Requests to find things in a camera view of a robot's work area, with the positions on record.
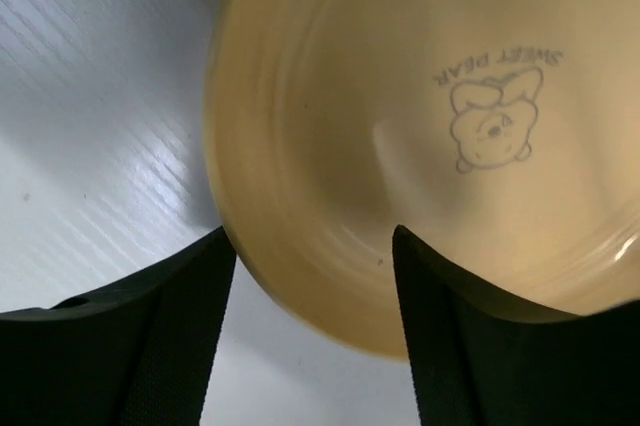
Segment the yellow plate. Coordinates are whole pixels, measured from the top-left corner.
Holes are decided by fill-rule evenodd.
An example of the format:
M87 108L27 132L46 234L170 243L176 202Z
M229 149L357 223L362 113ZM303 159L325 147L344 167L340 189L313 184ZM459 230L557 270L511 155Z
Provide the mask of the yellow plate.
M242 262L353 348L407 355L398 226L498 317L639 296L639 0L225 0L203 126Z

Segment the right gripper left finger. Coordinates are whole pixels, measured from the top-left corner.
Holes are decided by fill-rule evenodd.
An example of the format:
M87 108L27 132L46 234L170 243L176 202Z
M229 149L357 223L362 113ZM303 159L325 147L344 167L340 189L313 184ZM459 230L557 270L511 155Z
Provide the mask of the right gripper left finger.
M236 253L217 229L49 308L1 317L5 425L196 425Z

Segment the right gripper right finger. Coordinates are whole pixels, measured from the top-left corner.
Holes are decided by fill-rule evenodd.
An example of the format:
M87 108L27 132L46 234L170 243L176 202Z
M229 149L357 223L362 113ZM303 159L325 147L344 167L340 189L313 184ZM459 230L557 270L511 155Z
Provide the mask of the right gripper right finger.
M393 268L424 425L635 425L639 305L572 318L450 262L404 226Z

